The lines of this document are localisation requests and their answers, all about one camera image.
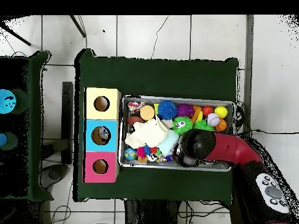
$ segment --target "chair leg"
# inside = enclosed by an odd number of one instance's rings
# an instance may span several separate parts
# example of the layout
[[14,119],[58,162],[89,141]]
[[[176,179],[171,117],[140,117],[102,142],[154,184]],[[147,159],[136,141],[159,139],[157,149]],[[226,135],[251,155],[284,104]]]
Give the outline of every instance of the chair leg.
[[31,43],[29,43],[27,40],[23,39],[20,35],[16,34],[13,30],[11,30],[4,22],[0,22],[0,27],[3,28],[5,31],[10,33],[11,35],[15,36],[20,41],[24,42],[26,45],[31,46]]
[[72,21],[75,23],[75,25],[76,25],[77,29],[79,30],[79,32],[82,34],[83,38],[86,38],[86,33],[84,33],[84,31],[81,29],[81,27],[80,27],[79,23],[77,22],[75,16],[70,15],[70,17],[71,17]]

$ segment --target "yellow box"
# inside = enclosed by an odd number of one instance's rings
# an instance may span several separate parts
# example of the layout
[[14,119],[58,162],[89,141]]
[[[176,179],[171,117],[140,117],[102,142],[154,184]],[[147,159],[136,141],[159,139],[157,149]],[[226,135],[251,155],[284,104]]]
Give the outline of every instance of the yellow box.
[[86,118],[88,120],[118,120],[121,93],[117,89],[86,88]]

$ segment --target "white cloth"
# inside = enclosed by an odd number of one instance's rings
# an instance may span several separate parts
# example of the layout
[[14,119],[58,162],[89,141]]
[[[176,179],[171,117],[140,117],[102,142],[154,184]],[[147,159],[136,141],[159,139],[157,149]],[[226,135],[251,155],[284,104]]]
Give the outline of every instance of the white cloth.
[[145,123],[135,122],[133,124],[135,131],[132,134],[127,134],[124,141],[133,149],[143,147],[145,145],[150,148],[157,147],[167,136],[168,129],[161,123],[156,115]]

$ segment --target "yellow ball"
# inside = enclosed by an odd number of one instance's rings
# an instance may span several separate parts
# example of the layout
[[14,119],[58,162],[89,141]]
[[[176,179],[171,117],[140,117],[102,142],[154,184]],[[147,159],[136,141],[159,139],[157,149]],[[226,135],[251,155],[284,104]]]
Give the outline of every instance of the yellow ball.
[[215,108],[214,112],[220,117],[225,118],[227,116],[227,109],[224,106],[218,106]]

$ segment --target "orange ball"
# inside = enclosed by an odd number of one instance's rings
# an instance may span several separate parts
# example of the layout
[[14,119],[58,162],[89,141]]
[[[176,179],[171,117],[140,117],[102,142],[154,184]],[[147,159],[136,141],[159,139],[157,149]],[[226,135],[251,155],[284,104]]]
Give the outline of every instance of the orange ball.
[[216,131],[224,131],[227,128],[225,120],[221,119],[219,124],[215,126]]

